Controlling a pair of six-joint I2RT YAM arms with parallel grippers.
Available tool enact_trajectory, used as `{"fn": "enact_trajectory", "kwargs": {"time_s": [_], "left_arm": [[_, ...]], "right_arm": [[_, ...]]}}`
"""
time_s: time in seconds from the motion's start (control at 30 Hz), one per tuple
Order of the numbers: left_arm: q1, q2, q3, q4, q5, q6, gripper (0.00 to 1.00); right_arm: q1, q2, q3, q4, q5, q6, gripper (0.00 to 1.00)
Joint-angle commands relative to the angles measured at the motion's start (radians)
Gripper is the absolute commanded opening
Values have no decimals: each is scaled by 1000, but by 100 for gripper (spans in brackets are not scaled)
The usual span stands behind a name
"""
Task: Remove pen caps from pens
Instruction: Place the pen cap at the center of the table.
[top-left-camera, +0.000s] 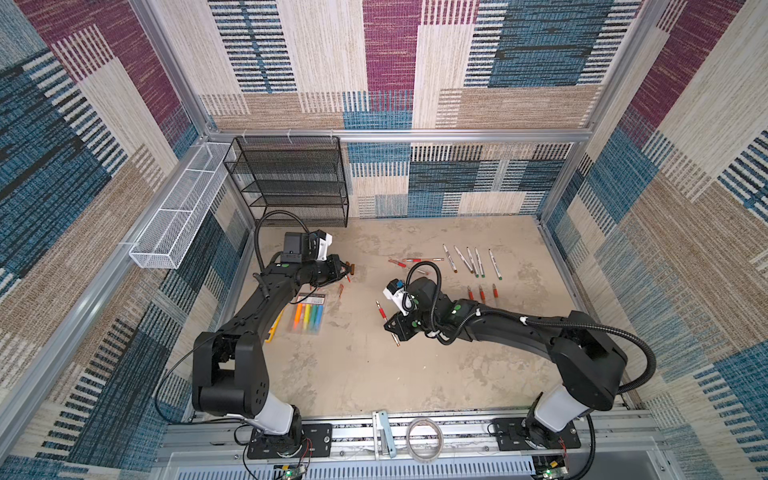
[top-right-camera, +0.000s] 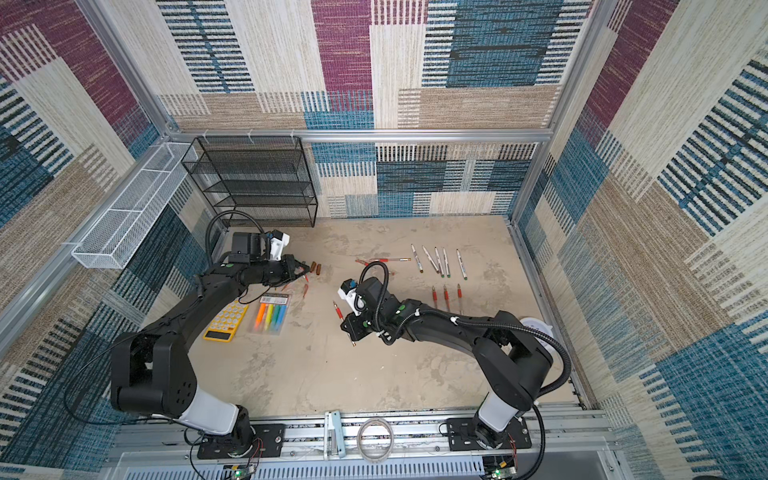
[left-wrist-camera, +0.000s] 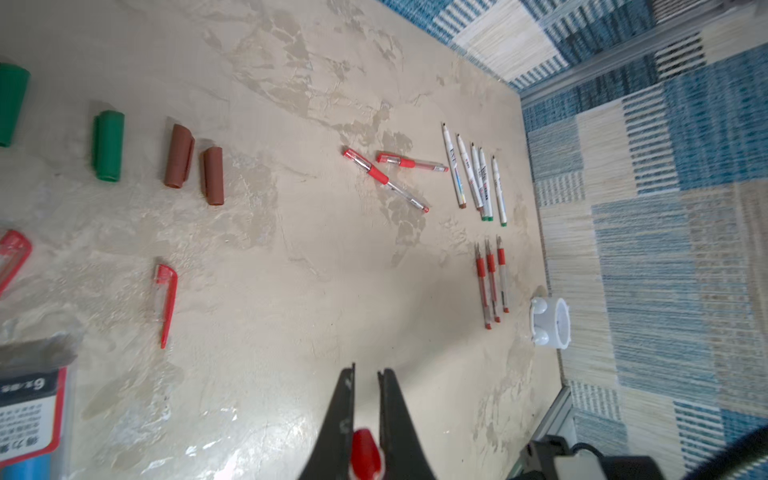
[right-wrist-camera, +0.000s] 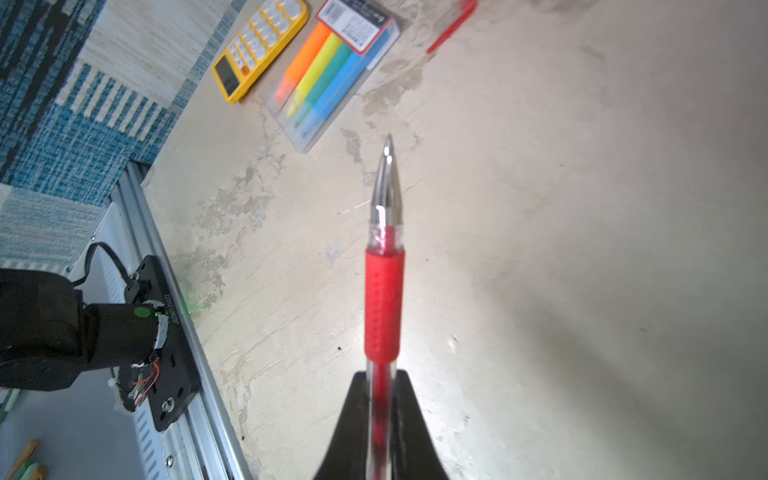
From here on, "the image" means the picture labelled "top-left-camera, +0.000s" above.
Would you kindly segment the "green cap marker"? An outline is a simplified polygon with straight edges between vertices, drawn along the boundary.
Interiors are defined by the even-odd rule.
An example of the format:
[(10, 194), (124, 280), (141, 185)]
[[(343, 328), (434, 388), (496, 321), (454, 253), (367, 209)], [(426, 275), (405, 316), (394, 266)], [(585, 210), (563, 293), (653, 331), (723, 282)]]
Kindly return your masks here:
[(476, 259), (476, 262), (477, 262), (477, 265), (476, 265), (477, 266), (477, 271), (479, 272), (480, 277), (481, 278), (485, 278), (486, 275), (485, 275), (484, 266), (483, 266), (483, 263), (482, 263), (480, 252), (479, 252), (479, 250), (477, 248), (475, 248), (475, 259)]
[(495, 257), (495, 255), (494, 255), (494, 253), (493, 253), (492, 249), (490, 249), (490, 248), (489, 248), (489, 249), (488, 249), (488, 253), (489, 253), (489, 258), (491, 259), (491, 263), (492, 263), (492, 266), (493, 266), (494, 272), (495, 272), (495, 274), (496, 274), (496, 276), (497, 276), (498, 280), (502, 280), (502, 279), (503, 279), (503, 276), (502, 276), (501, 270), (500, 270), (500, 268), (499, 268), (498, 262), (497, 262), (497, 260), (496, 260), (496, 257)]
[(473, 273), (474, 273), (476, 278), (479, 278), (480, 272), (479, 272), (479, 269), (478, 269), (478, 267), (477, 267), (477, 265), (475, 263), (474, 256), (473, 256), (473, 254), (472, 254), (472, 252), (471, 252), (469, 247), (467, 247), (467, 254), (468, 254), (469, 262), (470, 262), (470, 265), (472, 267)]

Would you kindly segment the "brown cap marker bottom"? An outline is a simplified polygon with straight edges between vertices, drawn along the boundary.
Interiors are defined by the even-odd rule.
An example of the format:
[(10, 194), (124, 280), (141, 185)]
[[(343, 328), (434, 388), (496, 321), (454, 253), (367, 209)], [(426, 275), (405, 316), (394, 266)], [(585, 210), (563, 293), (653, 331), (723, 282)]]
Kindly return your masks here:
[(463, 264), (466, 266), (466, 268), (469, 270), (471, 274), (475, 274), (474, 267), (471, 265), (471, 263), (467, 260), (467, 258), (462, 254), (462, 252), (458, 249), (457, 246), (454, 245), (454, 250), (456, 251), (457, 255), (460, 257)]

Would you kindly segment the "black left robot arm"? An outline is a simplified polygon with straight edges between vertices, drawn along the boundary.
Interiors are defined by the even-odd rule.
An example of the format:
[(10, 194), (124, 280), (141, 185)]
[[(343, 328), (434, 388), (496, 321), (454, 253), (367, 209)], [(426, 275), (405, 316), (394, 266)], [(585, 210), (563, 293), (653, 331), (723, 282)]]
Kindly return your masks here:
[[(286, 233), (283, 250), (265, 264), (259, 233), (277, 215), (297, 221), (302, 230)], [(285, 210), (264, 214), (253, 240), (260, 268), (258, 288), (222, 327), (195, 339), (188, 353), (192, 358), (191, 402), (196, 412), (214, 415), (216, 423), (241, 421), (252, 426), (269, 448), (289, 455), (304, 446), (301, 414), (271, 392), (263, 343), (303, 286), (317, 289), (339, 282), (354, 273), (354, 265), (328, 252), (330, 234), (311, 232), (297, 215)]]

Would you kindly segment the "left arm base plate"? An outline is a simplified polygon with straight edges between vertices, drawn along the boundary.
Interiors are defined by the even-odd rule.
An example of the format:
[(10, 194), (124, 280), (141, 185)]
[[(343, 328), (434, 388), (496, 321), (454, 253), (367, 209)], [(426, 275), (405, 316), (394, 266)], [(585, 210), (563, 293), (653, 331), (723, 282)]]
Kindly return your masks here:
[(330, 456), (333, 426), (330, 423), (303, 424), (287, 435), (253, 432), (246, 450), (248, 460), (326, 458)]

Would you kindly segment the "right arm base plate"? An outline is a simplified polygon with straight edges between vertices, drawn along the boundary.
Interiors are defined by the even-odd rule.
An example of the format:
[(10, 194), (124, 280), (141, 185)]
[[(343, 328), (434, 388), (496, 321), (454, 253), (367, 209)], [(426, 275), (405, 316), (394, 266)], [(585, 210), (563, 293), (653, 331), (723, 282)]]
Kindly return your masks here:
[(500, 451), (571, 450), (582, 446), (572, 422), (555, 433), (524, 417), (502, 417), (491, 421), (488, 432)]

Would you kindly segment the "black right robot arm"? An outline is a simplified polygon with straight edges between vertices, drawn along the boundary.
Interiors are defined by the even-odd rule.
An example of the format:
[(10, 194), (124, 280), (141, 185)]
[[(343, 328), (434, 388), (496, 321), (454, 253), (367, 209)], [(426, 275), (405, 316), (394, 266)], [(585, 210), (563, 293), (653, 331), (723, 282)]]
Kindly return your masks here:
[(587, 313), (540, 317), (489, 304), (482, 288), (453, 298), (443, 290), (437, 263), (421, 260), (387, 282), (383, 296), (396, 311), (384, 328), (398, 344), (422, 335), (444, 348), (489, 344), (520, 350), (549, 361), (558, 375), (532, 401), (517, 433), (528, 449), (553, 446), (569, 435), (575, 420), (609, 411), (617, 397), (645, 385), (657, 358), (637, 335), (597, 323)]

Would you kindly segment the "brown cap white marker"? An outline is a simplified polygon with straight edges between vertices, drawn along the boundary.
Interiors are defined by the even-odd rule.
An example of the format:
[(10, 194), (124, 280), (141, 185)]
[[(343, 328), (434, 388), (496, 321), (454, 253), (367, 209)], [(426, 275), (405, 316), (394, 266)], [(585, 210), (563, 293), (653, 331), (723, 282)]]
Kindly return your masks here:
[(449, 262), (449, 265), (450, 265), (450, 267), (451, 267), (452, 271), (453, 271), (454, 273), (458, 273), (458, 269), (457, 269), (457, 267), (456, 267), (456, 265), (455, 265), (455, 262), (454, 262), (454, 260), (453, 260), (453, 258), (452, 258), (452, 256), (451, 256), (451, 254), (450, 254), (450, 252), (449, 252), (449, 250), (448, 250), (447, 246), (446, 246), (445, 244), (442, 244), (442, 248), (443, 248), (443, 251), (444, 251), (444, 254), (445, 254), (445, 258), (446, 258), (446, 259), (447, 259), (447, 261)]

